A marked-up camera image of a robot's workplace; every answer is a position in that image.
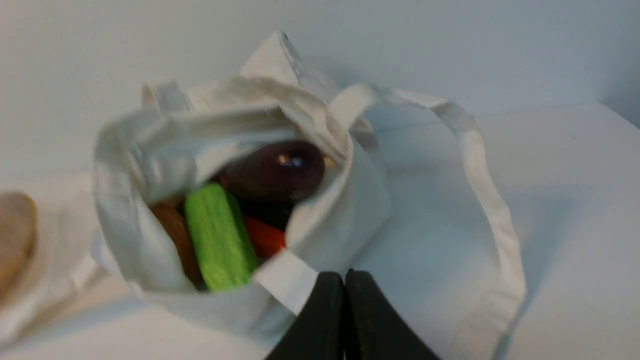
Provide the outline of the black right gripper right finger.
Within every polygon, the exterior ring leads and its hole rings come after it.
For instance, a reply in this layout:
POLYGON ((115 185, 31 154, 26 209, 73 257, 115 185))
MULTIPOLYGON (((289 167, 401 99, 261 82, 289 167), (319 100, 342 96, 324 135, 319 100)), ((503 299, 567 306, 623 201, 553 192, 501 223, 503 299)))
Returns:
POLYGON ((366 271, 345 277, 346 360, 438 360, 366 271))

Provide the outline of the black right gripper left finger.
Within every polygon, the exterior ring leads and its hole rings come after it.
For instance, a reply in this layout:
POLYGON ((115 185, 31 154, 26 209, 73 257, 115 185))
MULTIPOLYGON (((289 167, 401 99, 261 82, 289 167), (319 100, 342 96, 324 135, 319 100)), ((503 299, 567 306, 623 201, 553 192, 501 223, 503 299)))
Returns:
POLYGON ((320 272, 301 312, 266 359, 343 360, 344 301, 342 276, 336 272, 320 272))

